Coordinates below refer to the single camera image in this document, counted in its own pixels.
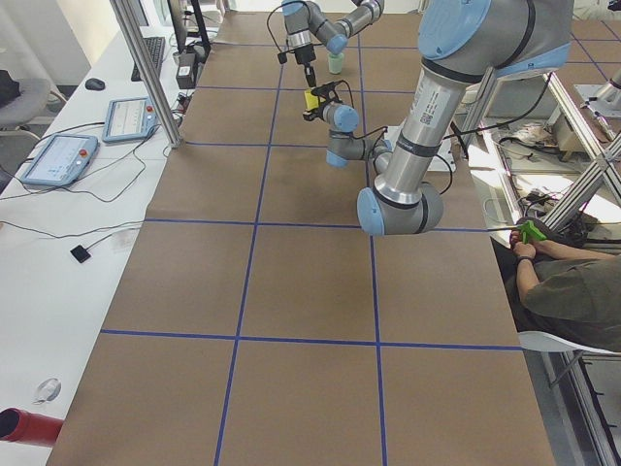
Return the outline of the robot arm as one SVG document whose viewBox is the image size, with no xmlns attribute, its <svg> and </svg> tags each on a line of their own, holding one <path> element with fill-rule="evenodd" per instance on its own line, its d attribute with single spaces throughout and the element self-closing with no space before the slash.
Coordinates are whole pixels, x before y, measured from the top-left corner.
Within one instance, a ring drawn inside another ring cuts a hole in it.
<svg viewBox="0 0 621 466">
<path fill-rule="evenodd" d="M 356 111 L 328 95 L 331 83 L 307 92 L 306 120 L 329 125 L 326 160 L 344 166 L 372 160 L 373 183 L 357 198 L 362 229 L 372 235 L 418 234 L 443 213 L 438 191 L 423 178 L 468 86 L 488 69 L 518 79 L 548 73 L 568 59 L 571 1 L 434 1 L 420 23 L 421 74 L 396 142 L 356 140 Z"/>
<path fill-rule="evenodd" d="M 279 55 L 284 63 L 286 54 L 293 52 L 296 62 L 304 66 L 310 88 L 316 87 L 312 63 L 316 59 L 313 39 L 317 39 L 333 55 L 340 54 L 348 39 L 378 21 L 384 12 L 382 0 L 353 1 L 356 9 L 345 17 L 331 21 L 312 1 L 282 1 L 281 9 L 287 33 L 287 51 Z"/>
</svg>

